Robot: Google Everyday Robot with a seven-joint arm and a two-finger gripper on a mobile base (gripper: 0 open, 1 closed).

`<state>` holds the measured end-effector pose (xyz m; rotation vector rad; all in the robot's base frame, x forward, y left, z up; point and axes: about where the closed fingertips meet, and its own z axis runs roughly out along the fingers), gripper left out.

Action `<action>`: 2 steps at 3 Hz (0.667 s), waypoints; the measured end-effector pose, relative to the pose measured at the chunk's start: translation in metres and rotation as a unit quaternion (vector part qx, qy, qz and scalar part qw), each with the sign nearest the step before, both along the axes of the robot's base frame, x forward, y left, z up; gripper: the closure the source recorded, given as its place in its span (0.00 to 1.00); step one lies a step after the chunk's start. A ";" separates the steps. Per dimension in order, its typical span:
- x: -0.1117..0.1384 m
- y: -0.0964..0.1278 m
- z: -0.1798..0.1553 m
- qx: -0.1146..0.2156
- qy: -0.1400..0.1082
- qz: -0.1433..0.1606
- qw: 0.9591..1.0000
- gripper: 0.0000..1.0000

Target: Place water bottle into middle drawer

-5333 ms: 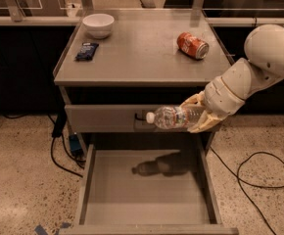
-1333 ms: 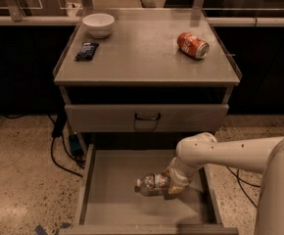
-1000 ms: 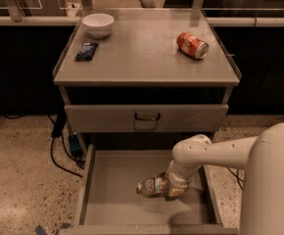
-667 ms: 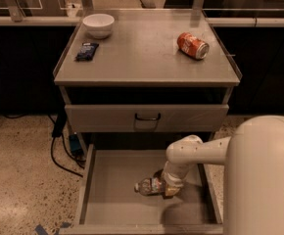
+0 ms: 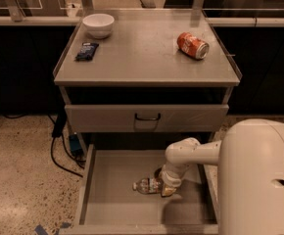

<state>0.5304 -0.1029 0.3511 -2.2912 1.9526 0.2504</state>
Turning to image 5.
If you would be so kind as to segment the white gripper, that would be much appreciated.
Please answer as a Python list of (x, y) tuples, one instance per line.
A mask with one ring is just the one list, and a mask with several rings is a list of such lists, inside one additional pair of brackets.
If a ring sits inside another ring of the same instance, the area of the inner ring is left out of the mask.
[(166, 186), (163, 187), (161, 196), (169, 197), (173, 195), (182, 183), (182, 177), (173, 171), (162, 169), (161, 167), (154, 172), (156, 178), (161, 178)]

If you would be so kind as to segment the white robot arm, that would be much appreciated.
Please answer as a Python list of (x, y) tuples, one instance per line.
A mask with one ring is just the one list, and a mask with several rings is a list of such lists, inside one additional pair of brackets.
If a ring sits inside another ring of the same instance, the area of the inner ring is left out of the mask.
[(220, 141), (170, 144), (161, 171), (165, 186), (180, 187), (193, 164), (217, 167), (219, 235), (284, 235), (284, 123), (251, 118)]

